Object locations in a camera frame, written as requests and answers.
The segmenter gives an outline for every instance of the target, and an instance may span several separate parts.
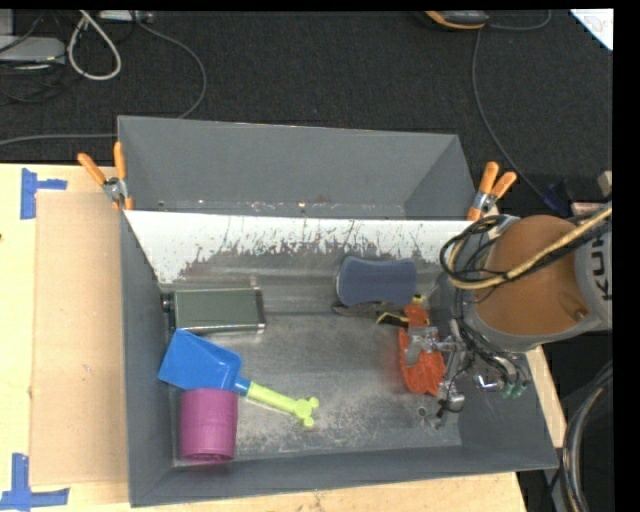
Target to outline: yellow-green brush handle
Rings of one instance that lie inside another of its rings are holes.
[[[255,382],[251,382],[247,397],[292,414],[299,420],[302,420],[302,424],[305,427],[313,426],[315,421],[311,417],[311,413],[320,405],[320,402],[315,397],[311,397],[308,400],[302,398],[295,400],[288,396],[281,395],[272,389],[265,388],[260,384],[256,384]]]

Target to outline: cable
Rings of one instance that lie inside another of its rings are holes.
[[[60,39],[62,39],[63,41],[68,41],[70,35],[67,33],[65,28],[63,28],[63,23],[65,25],[70,26],[72,29],[75,29],[78,26],[78,24],[76,23],[75,20],[71,19],[64,11],[62,11],[60,9],[53,10],[52,14],[53,14],[53,21],[55,21],[56,28],[58,30],[58,33],[60,34]],[[136,24],[135,23],[126,23],[126,25],[129,26],[129,29],[127,30],[126,34],[124,36],[121,36],[119,39],[115,39],[113,37],[113,34],[109,35],[109,38],[111,39],[113,44],[119,45],[119,44],[127,41],[131,37],[131,35],[134,32]]]
[[[542,23],[539,23],[538,25],[532,25],[532,26],[528,26],[528,27],[510,27],[510,26],[504,26],[504,25],[487,25],[487,27],[493,28],[493,29],[498,29],[498,30],[505,30],[505,31],[513,30],[513,31],[518,31],[518,32],[525,32],[525,31],[530,31],[530,30],[538,30],[538,29],[546,26],[549,23],[549,21],[551,21],[551,9],[547,10],[547,18]],[[522,172],[521,169],[518,168],[518,166],[516,166],[516,164],[514,163],[513,159],[511,158],[511,156],[509,156],[509,154],[505,150],[505,148],[502,145],[502,143],[498,140],[498,137],[496,136],[495,132],[491,128],[491,124],[489,123],[489,120],[487,119],[487,116],[486,116],[486,114],[484,112],[484,109],[482,107],[482,103],[480,101],[480,94],[478,92],[477,79],[476,79],[476,67],[477,67],[477,58],[478,58],[478,48],[480,47],[480,34],[482,33],[483,30],[486,30],[486,28],[478,30],[478,35],[476,37],[476,44],[475,44],[475,47],[474,47],[474,50],[473,50],[473,57],[471,59],[471,84],[472,84],[472,88],[473,88],[473,96],[475,98],[476,105],[478,107],[478,111],[480,112],[480,117],[482,118],[482,122],[484,123],[487,131],[489,132],[489,135],[491,135],[491,138],[495,142],[496,146],[498,146],[498,149],[500,149],[500,151],[504,155],[504,157],[507,160],[507,162],[509,162],[509,165],[511,166],[511,168],[542,199],[544,204],[549,206],[547,204],[547,200],[546,200],[546,197],[545,197],[544,193],[538,187],[536,187],[536,185],[529,179],[529,177],[525,173]]]
[[[31,37],[31,34],[33,34],[36,31],[36,28],[38,28],[38,24],[42,21],[42,18],[44,17],[46,12],[47,12],[46,9],[43,9],[40,12],[40,14],[38,15],[38,17],[35,19],[35,21],[31,24],[31,26],[29,27],[29,30],[27,30],[19,38],[14,39],[9,44],[7,44],[7,45],[3,46],[2,48],[0,48],[0,55],[3,54],[6,51],[11,50],[11,48],[14,48],[14,47],[18,46],[20,43],[22,43],[23,41],[25,41],[26,39]]]
[[[471,265],[472,261],[473,258],[466,263],[465,268]],[[452,313],[457,325],[457,331],[454,335],[464,342],[472,355],[478,355],[485,363],[494,368],[505,383],[516,384],[520,382],[523,386],[528,384],[530,376],[524,367],[511,360],[509,354],[495,347],[486,336],[475,331],[464,321],[464,297],[462,290],[458,288],[456,288],[453,297]],[[512,366],[512,371],[505,366],[505,361]]]
[[[547,9],[547,17],[543,22],[539,23],[538,25],[528,25],[525,27],[518,27],[513,25],[498,25],[495,23],[487,23],[486,26],[493,29],[498,29],[498,30],[512,30],[514,32],[527,32],[529,30],[538,30],[544,27],[550,21],[551,21],[551,9]]]
[[[202,100],[204,100],[205,93],[207,92],[207,71],[205,70],[204,65],[202,64],[202,61],[198,58],[198,56],[188,46],[182,44],[180,41],[176,41],[175,39],[173,39],[173,38],[171,38],[169,36],[165,36],[164,34],[161,34],[160,32],[157,32],[157,31],[149,28],[147,25],[142,23],[142,21],[140,21],[140,20],[138,20],[136,23],[138,23],[138,25],[141,28],[143,28],[144,30],[146,30],[150,34],[153,34],[154,36],[159,37],[160,39],[164,39],[165,41],[169,41],[170,43],[173,43],[173,44],[179,46],[180,48],[182,48],[185,52],[187,52],[189,55],[191,55],[191,57],[193,57],[193,59],[196,61],[196,64],[200,68],[200,74],[202,75],[202,88],[200,90],[200,96],[198,97],[196,102],[193,104],[193,106],[189,110],[187,110],[182,115],[178,116],[178,119],[184,119],[185,117],[188,117],[189,115],[191,115],[200,106],[200,104],[202,103]]]
[[[569,233],[562,236],[561,238],[556,240],[554,243],[547,246],[537,254],[533,255],[523,263],[520,263],[519,265],[512,268],[511,270],[503,272],[502,274],[495,277],[484,278],[484,279],[483,278],[463,279],[463,278],[460,278],[458,274],[456,274],[454,270],[455,261],[458,255],[460,254],[462,248],[464,247],[465,240],[466,240],[466,237],[468,236],[468,233],[472,232],[472,230],[467,232],[469,228],[467,228],[467,230],[463,232],[463,234],[465,234],[465,238],[461,238],[462,235],[459,235],[458,237],[454,237],[452,240],[450,240],[443,246],[440,252],[440,262],[445,272],[449,274],[449,278],[452,284],[456,288],[461,288],[463,290],[480,290],[483,288],[489,288],[491,286],[499,286],[507,282],[513,281],[516,278],[523,277],[527,273],[530,273],[532,270],[538,270],[538,267],[536,266],[536,264],[538,264],[539,262],[542,262],[545,265],[551,263],[549,259],[545,260],[547,256],[551,255],[552,253],[554,253],[554,251],[557,251],[558,249],[562,249],[568,246],[571,242],[582,237],[582,235],[584,235],[587,231],[595,228],[600,222],[610,217],[612,215],[612,212],[613,212],[613,207],[611,206],[602,209],[601,211],[592,215],[588,221],[576,226]],[[451,251],[449,259],[447,260],[445,257],[445,253],[447,249],[451,246],[452,241],[456,241],[456,243]]]
[[[87,11],[83,9],[79,9],[79,11],[82,13],[82,18],[74,29],[73,34],[71,34],[71,39],[69,40],[69,45],[67,46],[67,56],[69,58],[69,64],[71,64],[71,67],[75,69],[80,75],[82,75],[84,78],[88,78],[89,80],[111,80],[112,78],[118,76],[120,74],[120,70],[122,69],[122,59],[120,58],[120,53],[118,52],[116,45],[113,44],[113,41],[111,41],[106,32],[102,30],[102,27],[98,24],[98,22],[94,20]],[[96,32],[100,34],[100,37],[104,39],[105,43],[107,43],[107,46],[109,46],[111,52],[113,53],[113,56],[116,59],[115,69],[107,75],[93,75],[87,73],[76,63],[76,59],[73,55],[73,51],[78,42],[80,31],[86,30],[89,25],[91,25],[96,30]]]
[[[476,266],[476,263],[484,258],[487,250],[498,240],[497,236],[489,236],[489,240],[485,243],[482,243],[482,237],[488,235],[488,233],[493,228],[500,226],[502,221],[506,218],[507,217],[504,215],[490,215],[482,217],[473,224],[467,226],[460,234],[445,242],[440,249],[440,266],[442,267],[444,272],[446,272],[450,277],[460,280],[463,279],[463,276],[469,273],[477,273],[478,267]],[[478,237],[478,247],[474,250],[473,254],[470,255],[469,260],[465,264],[464,268],[460,270],[456,269],[455,265],[452,264],[451,256],[449,257],[449,260],[447,260],[447,251],[453,245],[454,249],[457,252],[461,252],[463,248],[466,248],[466,245],[474,236]]]
[[[200,72],[202,74],[202,89],[200,92],[200,96],[198,97],[198,99],[196,100],[196,102],[184,113],[182,113],[181,115],[178,116],[178,119],[184,119],[187,116],[191,115],[202,103],[202,101],[204,100],[204,96],[207,90],[207,73],[206,73],[206,69],[204,67],[204,65],[202,64],[202,61],[198,58],[198,56],[186,45],[182,44],[181,42],[165,36],[164,34],[157,32],[156,30],[152,30],[149,27],[147,27],[146,25],[138,22],[140,24],[140,26],[146,30],[147,32],[150,32],[151,34],[160,37],[161,39],[164,39],[170,43],[173,43],[177,46],[179,46],[180,48],[182,48],[183,50],[185,50],[189,55],[191,55],[193,57],[193,59],[196,61],[196,63],[198,64],[198,67],[200,68]],[[23,137],[14,137],[11,139],[5,139],[5,140],[0,140],[0,147],[1,146],[8,146],[10,144],[16,144],[16,143],[20,143],[20,142],[31,142],[31,141],[37,141],[37,140],[60,140],[60,139],[104,139],[104,138],[112,138],[112,137],[117,137],[118,134],[117,133],[69,133],[69,134],[47,134],[47,135],[26,135]]]
[[[604,390],[613,383],[613,365],[609,361],[592,381],[587,397],[575,412],[565,433],[562,447],[562,483],[569,505],[575,512],[588,512],[589,505],[582,491],[580,478],[580,447],[589,413]]]
[[[67,91],[80,76],[74,74],[71,80],[63,80],[64,72],[68,68],[59,64],[49,64],[42,69],[24,66],[0,64],[0,77],[11,77],[17,80],[11,87],[3,87],[0,93],[9,101],[0,103],[0,107],[15,103],[44,103]]]

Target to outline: orange object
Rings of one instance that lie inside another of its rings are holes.
[[[98,185],[102,186],[107,183],[107,178],[104,173],[89,155],[86,153],[78,153],[78,162],[87,170]]]
[[[124,155],[122,154],[122,143],[120,141],[113,145],[113,162],[116,166],[118,178],[121,180],[127,177],[127,166],[124,163]]]
[[[124,154],[122,153],[122,144],[120,142],[116,142],[113,146],[113,160],[117,177],[107,180],[104,173],[87,153],[78,153],[78,162],[111,198],[111,206],[113,209],[116,211],[120,211],[120,208],[133,210],[133,198],[129,195],[125,182],[127,168],[124,161]]]
[[[430,324],[427,311],[415,304],[411,304],[404,309],[405,315],[409,319],[409,328],[427,327]],[[446,366],[441,352],[420,352],[418,362],[415,366],[407,366],[405,362],[405,351],[409,348],[409,333],[406,329],[400,328],[398,331],[398,352],[400,359],[400,370],[404,382],[412,393],[423,395],[425,393],[437,396],[438,387],[443,381]]]
[[[436,23],[443,25],[448,28],[455,28],[458,30],[478,30],[485,26],[485,21],[478,21],[478,23],[460,23],[452,20],[448,20],[445,16],[441,14],[441,12],[447,11],[424,11],[429,18],[431,18]]]
[[[515,172],[509,171],[504,173],[496,182],[498,171],[499,167],[496,162],[487,163],[484,174],[482,175],[482,180],[480,180],[478,192],[467,213],[467,220],[475,222],[480,219],[480,217],[486,215],[491,208],[493,208],[496,201],[505,195],[507,190],[511,188],[511,185],[513,185],[518,178]]]

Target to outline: orange clamp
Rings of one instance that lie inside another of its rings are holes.
[[[117,179],[107,180],[104,173],[96,165],[87,153],[78,153],[78,162],[86,169],[94,181],[100,185],[107,195],[111,196],[112,206],[115,210],[123,208],[133,210],[133,198],[127,192],[127,168],[122,152],[122,144],[118,141],[113,146],[113,160],[116,167]]]
[[[501,199],[507,190],[511,188],[511,185],[516,182],[518,176],[513,171],[504,173],[496,182],[499,170],[499,166],[496,162],[487,163],[482,179],[480,180],[478,192],[476,193],[476,196],[473,199],[473,204],[467,213],[467,220],[475,222],[480,219],[480,217],[486,215],[491,208],[493,208],[496,201]]]

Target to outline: cardboard sheet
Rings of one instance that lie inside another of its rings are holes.
[[[101,191],[37,200],[31,483],[126,480],[118,214]]]

